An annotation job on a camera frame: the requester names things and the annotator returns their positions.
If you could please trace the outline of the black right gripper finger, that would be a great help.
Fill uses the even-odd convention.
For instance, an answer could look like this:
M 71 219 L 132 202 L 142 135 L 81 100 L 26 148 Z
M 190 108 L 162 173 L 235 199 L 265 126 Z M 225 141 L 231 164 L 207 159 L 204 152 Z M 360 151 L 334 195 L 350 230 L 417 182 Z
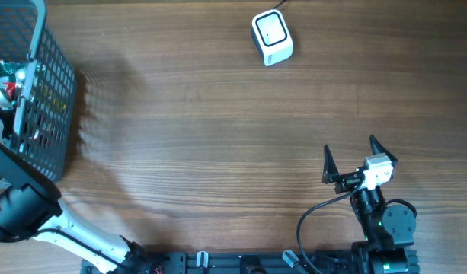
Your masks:
M 377 140 L 377 138 L 374 135 L 369 136 L 369 143 L 370 143 L 373 154 L 377 155 L 377 154 L 384 153 L 389 157 L 390 161 L 393 164 L 398 163 L 398 159 L 389 150 L 383 147 L 382 144 Z
M 339 173 L 334 162 L 331 150 L 328 145 L 324 145 L 324 167 L 322 174 L 322 182 L 325 184 L 338 181 Z

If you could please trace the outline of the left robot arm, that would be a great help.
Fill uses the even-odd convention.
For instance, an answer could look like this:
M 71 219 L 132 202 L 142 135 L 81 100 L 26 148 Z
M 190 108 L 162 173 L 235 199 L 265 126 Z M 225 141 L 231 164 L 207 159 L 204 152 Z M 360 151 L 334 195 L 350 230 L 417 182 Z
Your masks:
M 15 154 L 0 142 L 0 176 L 10 186 L 0 194 L 0 243 L 31 238 L 62 247 L 92 263 L 102 273 L 144 273 L 144 249 L 108 233 L 69 208 L 47 173 L 29 164 L 33 142 Z

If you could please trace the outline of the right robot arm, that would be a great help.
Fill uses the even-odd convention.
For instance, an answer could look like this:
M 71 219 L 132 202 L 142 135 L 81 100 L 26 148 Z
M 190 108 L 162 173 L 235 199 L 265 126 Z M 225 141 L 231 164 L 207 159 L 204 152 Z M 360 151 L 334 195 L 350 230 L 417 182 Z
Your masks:
M 354 242 L 351 251 L 358 273 L 410 274 L 421 268 L 414 244 L 417 210 L 403 199 L 387 200 L 381 185 L 394 177 L 398 159 L 376 139 L 369 137 L 372 154 L 354 172 L 341 174 L 328 145 L 324 146 L 323 183 L 333 183 L 337 194 L 348 193 L 360 223 L 364 241 Z

